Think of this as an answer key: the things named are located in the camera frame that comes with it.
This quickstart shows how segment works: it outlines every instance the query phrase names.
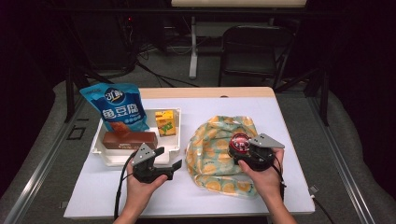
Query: gray carpet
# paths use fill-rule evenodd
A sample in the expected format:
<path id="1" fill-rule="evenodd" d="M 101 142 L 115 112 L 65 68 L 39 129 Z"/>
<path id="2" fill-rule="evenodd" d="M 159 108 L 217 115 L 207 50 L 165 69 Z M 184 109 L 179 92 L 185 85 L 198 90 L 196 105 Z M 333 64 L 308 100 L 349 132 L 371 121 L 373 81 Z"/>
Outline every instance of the gray carpet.
<path id="1" fill-rule="evenodd" d="M 202 87 L 217 85 L 219 71 L 219 56 L 216 54 L 200 55 L 198 59 L 198 78 L 190 80 L 190 54 L 170 53 L 164 56 L 152 51 L 148 60 L 141 59 L 154 72 L 177 79 L 182 79 Z M 113 78 L 114 82 L 132 82 L 144 87 L 167 87 L 160 85 L 158 79 L 139 67 L 129 75 Z M 183 83 L 173 82 L 178 87 L 187 87 Z M 224 80 L 226 86 L 270 86 L 268 81 L 260 79 L 228 78 Z M 332 157 L 331 147 L 321 126 L 315 117 L 309 100 L 304 98 L 302 89 L 304 83 L 290 89 L 288 92 L 277 94 L 276 97 L 288 126 L 291 140 L 296 149 L 308 186 L 316 185 L 319 192 L 318 201 L 324 206 L 335 223 L 362 223 L 347 188 L 340 177 Z M 35 145 L 31 149 L 24 165 L 15 177 L 10 188 L 0 201 L 1 219 L 5 222 L 15 202 L 19 199 L 26 183 L 35 172 L 46 153 L 54 147 L 56 137 L 64 133 L 59 144 L 59 153 L 54 155 L 54 163 L 46 174 L 45 181 L 39 186 L 36 196 L 26 205 L 25 213 L 21 214 L 22 223 L 110 223 L 111 220 L 81 220 L 75 221 L 63 218 L 64 208 L 59 208 L 60 202 L 70 199 L 79 171 L 85 161 L 90 148 L 92 137 L 96 131 L 99 115 L 88 104 L 81 105 L 80 113 L 65 128 L 65 89 L 64 83 L 55 89 L 57 99 L 49 115 L 48 122 L 43 127 Z M 346 163 L 360 187 L 363 199 L 374 217 L 376 223 L 396 223 L 396 206 L 394 200 L 388 196 L 373 180 L 370 171 L 361 159 L 361 145 L 359 136 L 354 129 L 347 113 L 338 99 L 331 94 L 329 98 L 329 129 L 332 131 L 337 145 L 342 149 Z M 66 140 L 71 127 L 85 127 L 81 140 Z M 324 212 L 317 206 L 317 211 L 308 216 L 297 216 L 299 223 L 330 223 Z M 216 219 L 214 223 L 236 223 L 245 220 L 250 223 L 263 223 L 262 217 L 246 219 Z M 191 220 L 157 220 L 162 223 L 191 223 Z M 209 220 L 198 220 L 209 223 Z M 141 223 L 154 223 L 154 220 L 141 220 Z"/>

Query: cardboard box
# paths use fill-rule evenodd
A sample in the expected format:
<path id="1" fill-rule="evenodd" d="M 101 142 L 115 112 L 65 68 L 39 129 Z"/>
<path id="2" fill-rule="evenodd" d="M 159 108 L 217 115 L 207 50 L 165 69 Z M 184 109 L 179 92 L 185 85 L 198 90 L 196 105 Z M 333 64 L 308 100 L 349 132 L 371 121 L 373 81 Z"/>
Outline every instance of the cardboard box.
<path id="1" fill-rule="evenodd" d="M 158 132 L 161 137 L 176 134 L 176 125 L 173 110 L 155 112 Z"/>

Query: yellow patterned bag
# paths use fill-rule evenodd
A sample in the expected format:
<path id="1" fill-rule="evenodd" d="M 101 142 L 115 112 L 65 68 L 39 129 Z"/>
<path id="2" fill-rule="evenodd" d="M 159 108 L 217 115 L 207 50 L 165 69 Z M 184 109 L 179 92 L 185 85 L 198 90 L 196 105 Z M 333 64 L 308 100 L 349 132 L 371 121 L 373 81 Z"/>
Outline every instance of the yellow patterned bag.
<path id="1" fill-rule="evenodd" d="M 215 116 L 202 124 L 187 147 L 188 171 L 199 187 L 233 196 L 256 196 L 249 179 L 234 176 L 242 174 L 228 154 L 228 145 L 235 133 L 256 136 L 253 120 L 249 117 Z"/>

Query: cable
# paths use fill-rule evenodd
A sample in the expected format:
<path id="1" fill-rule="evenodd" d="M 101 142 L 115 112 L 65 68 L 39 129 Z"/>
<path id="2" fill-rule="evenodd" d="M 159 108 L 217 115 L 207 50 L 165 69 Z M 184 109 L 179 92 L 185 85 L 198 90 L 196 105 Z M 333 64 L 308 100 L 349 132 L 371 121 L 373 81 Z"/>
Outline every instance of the cable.
<path id="1" fill-rule="evenodd" d="M 117 190 L 117 195 L 116 195 L 116 203 L 114 205 L 114 220 L 116 220 L 119 217 L 119 207 L 120 207 L 120 196 L 121 196 L 121 189 L 122 189 L 122 181 L 127 177 L 123 177 L 125 173 L 126 166 L 128 165 L 128 162 L 136 155 L 137 151 L 131 154 L 129 156 L 128 160 L 126 160 L 122 171 L 121 171 L 121 176 L 120 176 L 120 183 L 119 183 L 119 188 Z"/>
<path id="2" fill-rule="evenodd" d="M 149 59 L 149 44 L 147 42 L 140 46 L 138 55 L 146 61 Z"/>
<path id="3" fill-rule="evenodd" d="M 274 170 L 277 172 L 277 174 L 280 177 L 280 185 L 279 185 L 280 197 L 282 197 L 282 201 L 284 201 L 285 200 L 285 187 L 286 187 L 285 180 L 283 179 L 281 171 L 279 171 L 279 169 L 277 169 L 276 166 L 274 166 L 273 164 L 271 166 L 274 168 Z"/>
<path id="4" fill-rule="evenodd" d="M 109 84 L 113 84 L 112 81 L 108 80 L 105 77 L 100 76 L 99 74 L 93 72 L 92 70 L 84 67 L 84 66 L 78 66 L 77 67 L 80 71 L 82 71 L 83 73 L 85 73 L 86 75 L 88 75 L 91 78 L 94 78 L 100 82 L 105 82 L 105 83 L 109 83 Z"/>
<path id="5" fill-rule="evenodd" d="M 181 82 L 181 83 L 185 83 L 185 84 L 191 85 L 191 86 L 193 86 L 193 87 L 199 87 L 199 86 L 197 86 L 197 85 L 195 85 L 195 84 L 192 84 L 192 83 L 190 83 L 190 82 L 185 82 L 185 81 L 183 81 L 183 80 L 178 80 L 178 79 L 175 79 L 175 78 L 165 77 L 165 76 L 156 74 L 156 73 L 154 73 L 153 71 L 149 70 L 145 65 L 143 65 L 143 64 L 142 64 L 141 62 L 139 62 L 138 60 L 136 60 L 136 65 L 139 66 L 139 67 L 141 67 L 141 68 L 143 68 L 144 70 L 148 71 L 149 73 L 151 73 L 151 74 L 154 75 L 155 77 L 160 78 L 162 81 L 164 81 L 164 82 L 165 82 L 166 84 L 168 84 L 170 87 L 173 87 L 173 88 L 174 88 L 175 86 L 174 86 L 172 83 L 170 83 L 170 82 L 168 82 L 167 80 L 165 80 L 165 79 L 178 81 L 178 82 Z"/>
<path id="6" fill-rule="evenodd" d="M 277 159 L 277 157 L 275 157 L 277 164 L 279 164 L 279 169 L 280 169 L 280 173 L 279 174 L 283 174 L 283 170 L 282 170 L 282 164 L 280 164 L 280 161 Z"/>
<path id="7" fill-rule="evenodd" d="M 329 213 L 326 211 L 326 209 L 324 209 L 324 207 L 318 202 L 318 200 L 315 198 L 315 195 L 311 195 L 312 200 L 314 200 L 314 202 L 321 208 L 321 210 L 324 212 L 324 214 L 327 216 L 327 218 L 330 220 L 330 222 L 332 224 L 334 224 L 335 222 L 332 220 L 332 218 L 330 217 Z"/>
<path id="8" fill-rule="evenodd" d="M 178 54 L 178 55 L 186 54 L 186 53 L 190 52 L 191 49 L 192 49 L 192 47 L 172 47 L 171 45 L 168 45 L 168 47 L 169 47 L 175 54 Z M 188 48 L 188 50 L 186 50 L 186 51 L 184 51 L 184 52 L 177 52 L 177 51 L 175 50 L 175 48 Z"/>
<path id="9" fill-rule="evenodd" d="M 189 29 L 190 33 L 191 33 L 191 28 L 190 28 L 189 24 L 186 22 L 186 18 L 183 17 L 183 21 L 184 21 L 184 23 L 186 23 L 186 26 Z"/>
<path id="10" fill-rule="evenodd" d="M 111 78 L 116 78 L 116 77 L 124 77 L 124 76 L 128 75 L 129 73 L 130 73 L 130 71 L 125 69 L 125 70 L 121 70 L 121 72 L 119 72 L 119 73 L 114 73 L 114 74 L 110 74 L 110 75 L 101 75 L 101 77 L 111 79 Z"/>
<path id="11" fill-rule="evenodd" d="M 133 174 L 126 175 L 122 180 L 128 178 L 128 176 L 130 176 L 130 175 L 133 175 Z"/>

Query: table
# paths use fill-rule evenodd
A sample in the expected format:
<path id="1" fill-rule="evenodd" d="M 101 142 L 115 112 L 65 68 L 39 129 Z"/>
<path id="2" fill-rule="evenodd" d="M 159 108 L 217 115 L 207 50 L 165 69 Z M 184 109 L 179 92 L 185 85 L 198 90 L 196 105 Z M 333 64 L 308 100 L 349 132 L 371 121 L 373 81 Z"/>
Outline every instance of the table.
<path id="1" fill-rule="evenodd" d="M 140 89 L 140 91 L 145 108 L 167 106 L 181 108 L 182 150 L 171 163 L 183 160 L 183 165 L 175 172 L 174 179 L 167 181 L 154 192 L 141 217 L 227 217 L 269 214 L 260 197 L 246 199 L 226 196 L 199 188 L 191 180 L 184 162 L 184 148 L 198 126 L 216 115 L 250 116 L 255 122 L 258 133 L 267 133 L 284 144 L 284 179 L 287 185 L 285 205 L 293 214 L 310 214 L 315 211 L 302 168 L 272 89 L 267 87 L 162 88 Z M 236 106 L 241 105 L 241 102 L 248 108 Z M 73 219 L 113 217 L 120 171 L 121 167 L 107 167 L 98 155 L 90 153 L 78 177 L 64 216 Z M 124 185 L 120 209 L 124 205 L 125 195 Z"/>

